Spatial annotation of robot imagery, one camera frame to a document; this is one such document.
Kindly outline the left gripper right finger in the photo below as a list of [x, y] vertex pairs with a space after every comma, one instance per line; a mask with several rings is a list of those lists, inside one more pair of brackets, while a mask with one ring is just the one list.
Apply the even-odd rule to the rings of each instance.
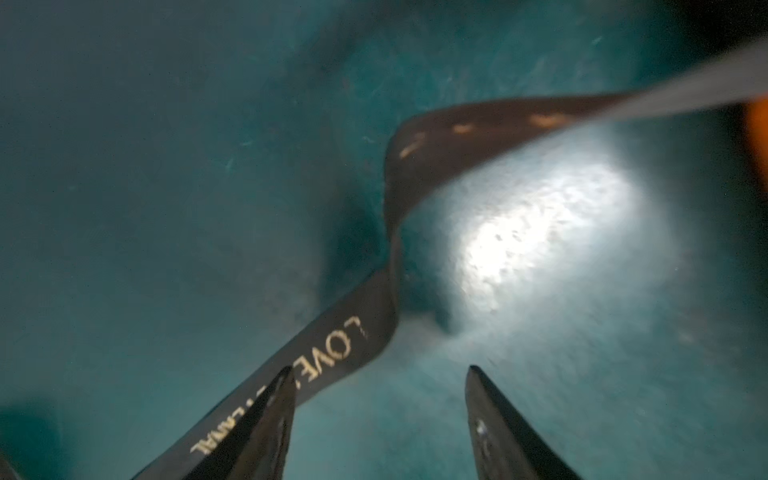
[[480, 479], [580, 480], [476, 365], [466, 375], [465, 400]]

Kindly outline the orange wrapping paper sheet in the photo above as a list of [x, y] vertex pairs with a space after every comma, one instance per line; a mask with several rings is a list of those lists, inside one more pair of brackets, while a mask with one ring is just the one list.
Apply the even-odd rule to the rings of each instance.
[[755, 171], [764, 188], [768, 179], [768, 100], [756, 99], [744, 109], [744, 126]]

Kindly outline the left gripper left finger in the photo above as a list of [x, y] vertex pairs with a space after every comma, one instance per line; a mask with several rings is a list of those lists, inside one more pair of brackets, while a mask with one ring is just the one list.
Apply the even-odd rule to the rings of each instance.
[[295, 409], [293, 368], [286, 366], [246, 411], [234, 430], [186, 477], [199, 480], [282, 479]]

